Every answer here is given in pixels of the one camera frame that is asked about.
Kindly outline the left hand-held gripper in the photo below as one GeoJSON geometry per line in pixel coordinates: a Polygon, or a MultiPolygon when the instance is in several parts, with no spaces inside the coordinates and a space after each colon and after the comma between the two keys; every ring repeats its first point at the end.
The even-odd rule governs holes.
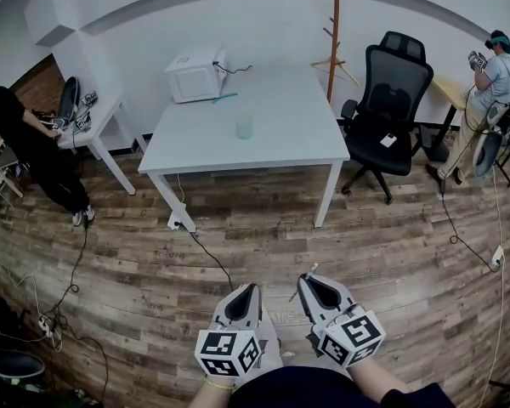
{"type": "Polygon", "coordinates": [[[262,355],[262,295],[252,283],[221,300],[206,330],[199,331],[195,358],[210,377],[244,377],[262,355]]]}

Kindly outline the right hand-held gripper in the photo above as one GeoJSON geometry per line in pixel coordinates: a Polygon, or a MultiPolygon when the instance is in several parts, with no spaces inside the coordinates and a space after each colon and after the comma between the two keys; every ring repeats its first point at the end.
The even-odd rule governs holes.
{"type": "Polygon", "coordinates": [[[375,313],[356,302],[343,284],[302,274],[297,292],[312,324],[307,339],[318,356],[349,368],[374,355],[386,337],[375,313]]]}

